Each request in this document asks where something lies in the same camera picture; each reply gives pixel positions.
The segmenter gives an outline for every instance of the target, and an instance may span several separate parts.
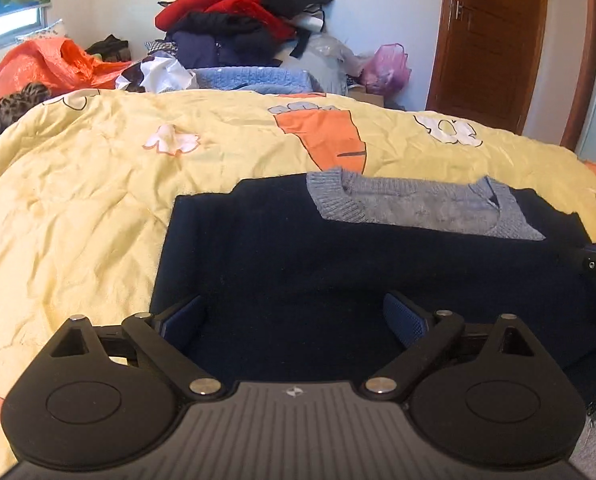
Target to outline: window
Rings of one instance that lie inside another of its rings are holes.
[[[44,9],[24,9],[0,16],[0,48],[14,43],[14,38],[44,27]]]

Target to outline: yellow bedspread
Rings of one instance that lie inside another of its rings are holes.
[[[69,315],[104,325],[148,309],[176,195],[335,165],[463,184],[488,174],[579,213],[596,241],[596,173],[501,130],[321,94],[74,92],[0,137],[0,404]],[[0,474],[13,463],[0,429]]]

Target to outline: door handle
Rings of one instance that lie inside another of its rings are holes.
[[[464,3],[458,0],[456,3],[456,21],[459,22],[462,19],[462,10],[464,9]]]

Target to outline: door panel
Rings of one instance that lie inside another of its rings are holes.
[[[433,109],[515,132],[535,80],[545,0],[452,0]],[[457,12],[458,3],[462,12]]]

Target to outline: plastic bag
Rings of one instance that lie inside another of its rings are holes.
[[[117,90],[129,89],[131,85],[155,94],[198,88],[195,74],[187,72],[175,57],[153,56],[147,56],[118,76]]]
[[[68,38],[25,41],[0,62],[0,98],[33,82],[43,83],[53,96],[83,88],[112,90],[129,65],[102,62]]]
[[[342,69],[351,77],[358,77],[366,64],[366,59],[357,57],[353,50],[341,41],[328,34],[314,34],[309,38],[308,49],[314,50],[325,57],[335,57]]]
[[[399,43],[382,45],[364,67],[360,78],[367,93],[388,97],[401,91],[411,77],[407,57]]]

